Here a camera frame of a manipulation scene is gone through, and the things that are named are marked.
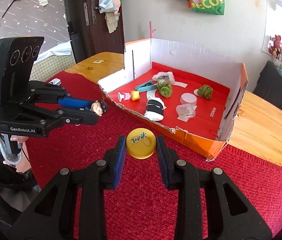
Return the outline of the person left hand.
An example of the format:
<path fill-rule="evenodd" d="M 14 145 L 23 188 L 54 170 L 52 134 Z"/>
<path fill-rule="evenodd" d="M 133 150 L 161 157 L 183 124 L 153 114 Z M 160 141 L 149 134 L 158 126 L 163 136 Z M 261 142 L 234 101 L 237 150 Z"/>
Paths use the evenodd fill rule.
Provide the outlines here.
<path fill-rule="evenodd" d="M 25 173 L 31 169 L 26 141 L 28 137 L 18 135 L 3 135 L 6 151 L 4 164 L 15 167 L 17 172 Z"/>

